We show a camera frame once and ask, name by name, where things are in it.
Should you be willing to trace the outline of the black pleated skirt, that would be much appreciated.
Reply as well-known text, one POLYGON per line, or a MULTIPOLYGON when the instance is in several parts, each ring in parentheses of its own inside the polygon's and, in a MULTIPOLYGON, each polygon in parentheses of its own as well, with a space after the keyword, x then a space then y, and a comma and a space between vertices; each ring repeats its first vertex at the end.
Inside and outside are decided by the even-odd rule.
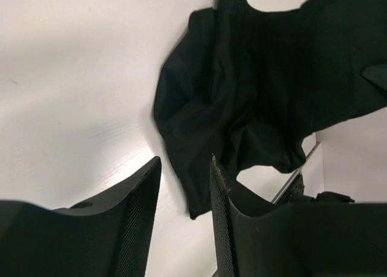
POLYGON ((314 132, 386 106, 362 77, 386 62, 386 0, 308 0, 263 12, 218 0, 193 12, 165 60, 153 115, 192 219, 211 209, 209 168, 282 173, 314 132))

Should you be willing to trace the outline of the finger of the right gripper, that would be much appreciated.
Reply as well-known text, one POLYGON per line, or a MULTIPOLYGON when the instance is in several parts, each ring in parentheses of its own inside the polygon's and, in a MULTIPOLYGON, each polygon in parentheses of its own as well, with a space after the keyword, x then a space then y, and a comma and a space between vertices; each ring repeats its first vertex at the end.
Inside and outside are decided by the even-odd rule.
POLYGON ((383 91, 387 89, 386 62, 367 65, 361 72, 362 77, 383 91))

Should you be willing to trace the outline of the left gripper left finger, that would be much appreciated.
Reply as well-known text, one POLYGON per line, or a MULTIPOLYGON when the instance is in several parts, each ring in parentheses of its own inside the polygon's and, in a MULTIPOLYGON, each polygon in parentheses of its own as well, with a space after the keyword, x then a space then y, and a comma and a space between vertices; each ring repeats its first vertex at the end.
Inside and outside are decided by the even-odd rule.
POLYGON ((144 276, 161 160, 72 207, 1 201, 2 276, 144 276))

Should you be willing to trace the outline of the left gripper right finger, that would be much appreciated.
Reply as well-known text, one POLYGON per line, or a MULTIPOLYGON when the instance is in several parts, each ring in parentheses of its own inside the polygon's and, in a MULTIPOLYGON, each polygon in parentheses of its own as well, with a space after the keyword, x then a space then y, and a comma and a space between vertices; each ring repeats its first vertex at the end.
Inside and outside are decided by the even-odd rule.
POLYGON ((210 194, 220 276, 385 276, 386 204, 323 192, 273 204, 213 158, 210 194))

